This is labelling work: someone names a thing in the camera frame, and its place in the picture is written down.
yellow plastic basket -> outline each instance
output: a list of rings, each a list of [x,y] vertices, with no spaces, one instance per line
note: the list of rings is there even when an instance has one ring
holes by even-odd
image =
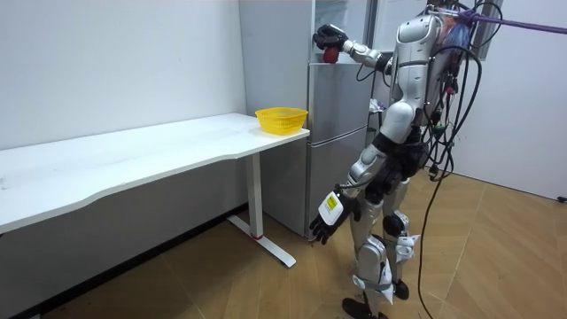
[[[256,111],[263,130],[278,135],[299,131],[307,117],[307,111],[290,107],[273,107]]]

purple strap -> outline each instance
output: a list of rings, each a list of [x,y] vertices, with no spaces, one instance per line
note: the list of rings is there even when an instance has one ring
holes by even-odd
[[[567,35],[567,28],[564,28],[564,27],[550,27],[550,26],[537,25],[537,24],[533,24],[533,23],[525,23],[525,22],[516,22],[516,21],[510,21],[510,20],[504,20],[504,19],[496,19],[496,18],[487,17],[487,16],[482,15],[478,12],[473,11],[473,10],[466,10],[466,11],[462,11],[462,12],[457,12],[457,14],[458,14],[458,17],[459,17],[458,19],[461,20],[462,22],[464,22],[465,24],[469,24],[473,21],[483,21],[483,22],[488,22],[488,23],[502,24],[502,25],[505,25],[505,26],[521,27],[521,28],[526,28],[526,29],[530,29],[530,30],[543,31],[543,32],[555,33],[555,34],[560,34],[560,35]]]

wooden floor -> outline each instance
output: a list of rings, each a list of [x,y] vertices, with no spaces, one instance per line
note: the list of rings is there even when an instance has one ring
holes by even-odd
[[[409,185],[402,210],[418,234],[434,184]],[[381,234],[380,222],[376,233]],[[227,222],[48,313],[46,319],[342,319],[360,298],[351,282],[348,224],[309,245],[269,217],[287,269]],[[425,319],[417,258],[404,268],[410,299],[383,302],[390,319]],[[438,319],[567,318],[567,206],[458,175],[444,181],[425,236],[424,299]]]

refrigerator door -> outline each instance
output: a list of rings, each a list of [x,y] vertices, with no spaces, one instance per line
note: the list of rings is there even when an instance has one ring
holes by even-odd
[[[319,214],[318,207],[335,187],[344,183],[348,171],[364,149],[366,127],[317,146],[308,146],[306,236],[312,239],[309,223]]]
[[[309,66],[309,141],[313,145],[354,132],[368,124],[372,79],[356,81],[360,64]],[[361,71],[361,76],[368,72]]]

table top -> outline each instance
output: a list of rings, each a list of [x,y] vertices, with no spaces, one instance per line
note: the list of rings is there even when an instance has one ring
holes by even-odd
[[[230,113],[0,151],[0,234],[104,196],[306,137]]]

